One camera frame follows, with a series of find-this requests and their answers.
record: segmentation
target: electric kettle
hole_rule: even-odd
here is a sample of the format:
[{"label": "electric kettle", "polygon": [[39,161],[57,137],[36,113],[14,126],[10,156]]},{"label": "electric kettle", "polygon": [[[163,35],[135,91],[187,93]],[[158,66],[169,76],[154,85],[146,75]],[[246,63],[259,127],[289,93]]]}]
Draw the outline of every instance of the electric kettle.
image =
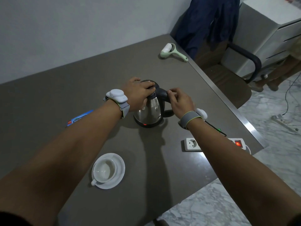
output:
[{"label": "electric kettle", "polygon": [[163,118],[174,115],[171,109],[165,110],[165,102],[170,103],[167,91],[161,89],[156,82],[154,83],[155,85],[150,88],[155,87],[156,90],[147,97],[148,101],[146,102],[146,106],[143,109],[134,112],[136,123],[145,128],[153,128],[159,125]]}]

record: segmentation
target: black cable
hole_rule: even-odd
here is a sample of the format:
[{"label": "black cable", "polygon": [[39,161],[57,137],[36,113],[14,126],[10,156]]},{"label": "black cable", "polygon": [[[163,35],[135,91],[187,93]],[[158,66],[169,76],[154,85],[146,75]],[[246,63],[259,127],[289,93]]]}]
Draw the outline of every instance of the black cable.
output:
[{"label": "black cable", "polygon": [[225,133],[223,133],[222,131],[218,130],[216,127],[214,127],[212,124],[208,123],[207,121],[205,121],[207,124],[209,124],[211,127],[213,127],[216,131],[218,131],[219,133],[223,134],[225,137],[227,136]]},{"label": "black cable", "polygon": [[[301,75],[301,72],[299,73],[298,77],[295,79],[295,81],[300,77]],[[286,109],[286,112],[283,115],[285,115],[287,112],[288,112],[288,100],[286,99],[286,95],[288,94],[288,91],[290,90],[290,88],[293,86],[293,84],[295,83],[295,81],[293,81],[293,83],[291,84],[291,86],[288,88],[288,90],[286,91],[285,93],[285,101],[286,101],[286,104],[287,104],[287,109]]]}]

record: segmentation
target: hand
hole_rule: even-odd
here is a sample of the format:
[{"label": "hand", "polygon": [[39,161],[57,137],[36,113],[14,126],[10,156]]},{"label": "hand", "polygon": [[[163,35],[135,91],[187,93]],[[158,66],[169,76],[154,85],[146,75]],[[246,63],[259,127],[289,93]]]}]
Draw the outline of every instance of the hand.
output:
[{"label": "hand", "polygon": [[130,105],[130,111],[142,109],[146,105],[146,97],[156,90],[155,87],[147,89],[155,85],[154,82],[135,83],[135,81],[140,81],[140,78],[131,78],[122,89],[124,95],[128,98],[127,102]]},{"label": "hand", "polygon": [[195,104],[191,97],[184,93],[180,88],[170,89],[167,93],[171,102],[171,108],[177,118],[181,119],[185,113],[194,111]]}]

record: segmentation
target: forearm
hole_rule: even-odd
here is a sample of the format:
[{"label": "forearm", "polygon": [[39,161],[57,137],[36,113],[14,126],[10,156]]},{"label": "forearm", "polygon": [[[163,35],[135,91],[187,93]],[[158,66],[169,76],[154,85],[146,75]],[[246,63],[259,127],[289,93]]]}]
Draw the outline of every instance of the forearm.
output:
[{"label": "forearm", "polygon": [[0,181],[0,192],[5,193],[0,196],[0,211],[26,216],[35,225],[51,224],[120,118],[119,106],[108,100],[67,127],[29,163]]},{"label": "forearm", "polygon": [[301,198],[276,174],[201,119],[187,125],[225,189],[252,224],[284,225]]}]

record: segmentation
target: white cabinet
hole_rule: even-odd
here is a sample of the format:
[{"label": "white cabinet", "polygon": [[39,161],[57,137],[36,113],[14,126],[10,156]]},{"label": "white cabinet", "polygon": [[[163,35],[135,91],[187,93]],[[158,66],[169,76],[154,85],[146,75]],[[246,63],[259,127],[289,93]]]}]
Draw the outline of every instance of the white cabinet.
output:
[{"label": "white cabinet", "polygon": [[[285,0],[247,0],[240,7],[233,43],[258,56],[265,67],[287,57],[287,50],[300,37],[300,9]],[[231,49],[221,63],[241,77],[255,70],[252,61]]]}]

